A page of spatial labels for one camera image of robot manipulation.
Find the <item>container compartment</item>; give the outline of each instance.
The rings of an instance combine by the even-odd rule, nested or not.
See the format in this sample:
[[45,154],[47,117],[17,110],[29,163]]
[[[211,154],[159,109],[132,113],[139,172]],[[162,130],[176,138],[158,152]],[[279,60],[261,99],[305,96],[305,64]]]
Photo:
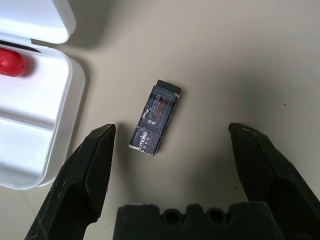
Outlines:
[[[69,147],[84,87],[84,81],[75,83],[78,79],[72,78],[71,66],[79,65],[52,48],[40,48],[42,53],[5,45],[0,48],[19,52],[28,61],[26,74],[0,75],[0,185],[28,189],[48,184]],[[59,130],[58,123],[63,120],[64,127]],[[61,144],[55,148],[60,137]],[[53,175],[43,181],[50,173],[48,165],[55,166]]]

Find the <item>white plastic container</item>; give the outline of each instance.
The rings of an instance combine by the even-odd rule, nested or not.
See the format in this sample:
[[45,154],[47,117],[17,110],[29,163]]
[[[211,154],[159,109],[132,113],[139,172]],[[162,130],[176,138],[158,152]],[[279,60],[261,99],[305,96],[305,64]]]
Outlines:
[[0,185],[27,190],[50,184],[66,160],[85,86],[81,66],[31,39],[66,42],[76,28],[67,0],[1,0],[0,44],[22,54],[27,73],[0,75]]

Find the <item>screw hole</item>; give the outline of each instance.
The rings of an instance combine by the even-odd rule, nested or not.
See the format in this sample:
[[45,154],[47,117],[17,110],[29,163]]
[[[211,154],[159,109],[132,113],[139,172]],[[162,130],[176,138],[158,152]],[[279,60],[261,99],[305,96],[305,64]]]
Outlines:
[[171,224],[176,224],[177,222],[179,222],[179,216],[174,212],[169,212],[166,215],[166,221]]
[[215,224],[222,224],[227,222],[227,215],[219,208],[211,208],[206,212],[210,220]]

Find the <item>red object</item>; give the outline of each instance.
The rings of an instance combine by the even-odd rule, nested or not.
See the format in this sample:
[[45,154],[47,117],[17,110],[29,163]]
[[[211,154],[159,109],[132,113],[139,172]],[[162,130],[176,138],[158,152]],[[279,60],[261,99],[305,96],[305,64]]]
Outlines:
[[27,60],[20,53],[0,47],[0,74],[18,77],[27,69]]

